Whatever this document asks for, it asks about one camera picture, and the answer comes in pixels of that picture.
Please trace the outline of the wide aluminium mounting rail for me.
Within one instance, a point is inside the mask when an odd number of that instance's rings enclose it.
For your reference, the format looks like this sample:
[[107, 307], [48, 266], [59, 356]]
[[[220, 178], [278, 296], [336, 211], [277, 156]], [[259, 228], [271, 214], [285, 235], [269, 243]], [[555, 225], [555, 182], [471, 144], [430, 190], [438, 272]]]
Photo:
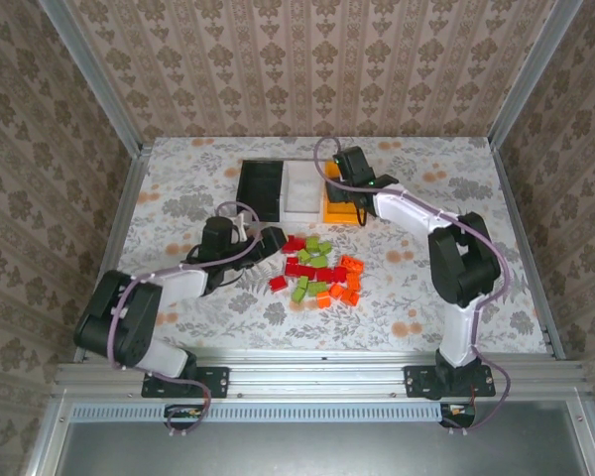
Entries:
[[[404, 370], [431, 365], [431, 353], [200, 349], [201, 366], [229, 368], [227, 399], [246, 402], [385, 402], [406, 399]], [[512, 401], [565, 400], [588, 393], [582, 367], [548, 354], [496, 354], [497, 391]], [[140, 399], [143, 375], [94, 357], [58, 367], [53, 397], [75, 401]]]

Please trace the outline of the orange plastic bin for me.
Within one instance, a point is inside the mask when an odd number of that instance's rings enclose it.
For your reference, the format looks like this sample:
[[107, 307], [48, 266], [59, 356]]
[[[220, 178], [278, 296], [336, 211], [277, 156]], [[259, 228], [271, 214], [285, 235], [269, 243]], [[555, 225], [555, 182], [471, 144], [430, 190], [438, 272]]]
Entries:
[[347, 224], [365, 226], [367, 220], [367, 212], [360, 211], [356, 203], [346, 203], [344, 201], [343, 191], [341, 189], [340, 201], [329, 201], [327, 199], [326, 189], [333, 187], [328, 181], [324, 182], [325, 192], [323, 193], [323, 222], [328, 224]]

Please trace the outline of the grey metal panel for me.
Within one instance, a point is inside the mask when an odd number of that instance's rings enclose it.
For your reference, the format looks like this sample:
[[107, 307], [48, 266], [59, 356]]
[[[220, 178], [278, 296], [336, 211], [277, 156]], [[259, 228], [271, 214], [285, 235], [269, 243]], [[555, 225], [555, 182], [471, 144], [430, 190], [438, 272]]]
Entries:
[[58, 476], [587, 476], [561, 403], [506, 404], [462, 434], [437, 423], [77, 423]]

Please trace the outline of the white plastic bin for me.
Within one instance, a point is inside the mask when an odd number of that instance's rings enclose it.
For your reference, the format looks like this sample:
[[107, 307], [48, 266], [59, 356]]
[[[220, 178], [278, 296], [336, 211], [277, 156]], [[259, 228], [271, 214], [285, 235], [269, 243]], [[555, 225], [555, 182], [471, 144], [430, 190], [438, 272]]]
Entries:
[[324, 182], [312, 161], [283, 163], [280, 221], [321, 223]]

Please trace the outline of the floral patterned table cover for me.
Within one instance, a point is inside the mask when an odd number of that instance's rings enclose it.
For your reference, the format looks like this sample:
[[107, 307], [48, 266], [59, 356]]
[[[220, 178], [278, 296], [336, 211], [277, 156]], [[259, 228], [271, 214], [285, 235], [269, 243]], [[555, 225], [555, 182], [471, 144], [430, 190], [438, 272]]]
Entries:
[[[377, 174], [395, 177], [432, 205], [480, 214], [512, 274], [505, 296], [488, 304], [478, 327], [485, 353], [542, 353], [544, 337], [516, 243], [488, 141], [478, 138], [361, 138], [358, 145]], [[315, 171], [333, 142], [313, 138], [160, 138], [129, 225], [119, 266], [139, 275], [177, 264], [196, 245], [204, 221], [235, 198], [247, 159], [289, 159]], [[335, 265], [349, 256], [364, 264], [356, 305], [321, 308], [313, 297], [294, 302], [291, 290], [269, 282], [286, 263], [276, 255], [208, 297], [170, 303], [155, 334], [187, 347], [270, 350], [433, 351], [443, 334], [445, 306], [429, 274], [426, 243], [406, 228], [370, 220], [365, 226], [290, 223], [296, 237], [332, 246]]]

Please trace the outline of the aluminium frame post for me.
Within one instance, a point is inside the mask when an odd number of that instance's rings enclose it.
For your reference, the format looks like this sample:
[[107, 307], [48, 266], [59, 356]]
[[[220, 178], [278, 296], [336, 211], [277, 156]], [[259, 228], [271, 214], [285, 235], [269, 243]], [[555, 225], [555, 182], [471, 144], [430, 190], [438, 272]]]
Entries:
[[66, 1], [39, 1], [126, 151], [132, 159], [139, 157], [143, 140], [138, 128], [132, 124], [119, 94], [105, 73], [103, 63], [96, 57], [94, 47], [79, 27]]
[[509, 90], [488, 134], [492, 150], [499, 150], [507, 139], [530, 95], [542, 78], [546, 67], [566, 31], [577, 15], [583, 0], [555, 0], [541, 27], [534, 45], [527, 54], [521, 71]]

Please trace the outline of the aluminium table side rail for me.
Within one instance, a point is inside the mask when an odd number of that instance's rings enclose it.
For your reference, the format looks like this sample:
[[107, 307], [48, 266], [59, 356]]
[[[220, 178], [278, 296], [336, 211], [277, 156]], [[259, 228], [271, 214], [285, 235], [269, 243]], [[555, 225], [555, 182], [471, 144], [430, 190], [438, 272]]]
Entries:
[[106, 358], [106, 338], [114, 308], [132, 282], [131, 276], [119, 270], [119, 264], [151, 154], [152, 147], [143, 146], [138, 156], [131, 160], [95, 288], [73, 332], [73, 343], [77, 348], [74, 363], [86, 362], [89, 351]]
[[496, 167], [500, 186], [507, 204], [508, 213], [516, 236], [517, 247], [523, 260], [523, 266], [527, 281], [530, 285], [530, 291], [535, 305], [535, 312], [540, 324], [540, 329], [544, 337], [544, 342], [550, 354], [556, 360], [566, 360], [559, 332], [546, 298], [546, 294], [539, 277], [536, 261], [530, 246], [530, 242], [521, 219], [520, 211], [517, 206], [509, 178], [504, 168], [499, 150], [490, 145], [493, 161]]

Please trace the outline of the black plastic bin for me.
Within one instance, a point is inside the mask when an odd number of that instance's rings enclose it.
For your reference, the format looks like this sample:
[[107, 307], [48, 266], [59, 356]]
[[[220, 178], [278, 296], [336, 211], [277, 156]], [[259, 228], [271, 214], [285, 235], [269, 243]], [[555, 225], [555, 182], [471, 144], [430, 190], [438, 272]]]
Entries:
[[251, 207], [263, 222], [280, 221], [283, 165], [256, 160], [241, 165], [236, 200]]

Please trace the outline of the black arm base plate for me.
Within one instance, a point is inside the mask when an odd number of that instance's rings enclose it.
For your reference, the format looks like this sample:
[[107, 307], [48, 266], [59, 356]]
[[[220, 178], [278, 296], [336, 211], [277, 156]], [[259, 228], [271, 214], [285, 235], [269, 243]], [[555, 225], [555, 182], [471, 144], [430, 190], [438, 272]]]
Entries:
[[[228, 367], [197, 367], [193, 371], [185, 371], [184, 380], [194, 380], [207, 387], [211, 397], [225, 399], [229, 387], [230, 369]], [[156, 377], [144, 376], [141, 396], [143, 398], [192, 399], [201, 398], [203, 391], [191, 384], [167, 382]]]
[[496, 388], [487, 365], [472, 369], [407, 366], [403, 370], [407, 396], [437, 401], [443, 398], [494, 397]]

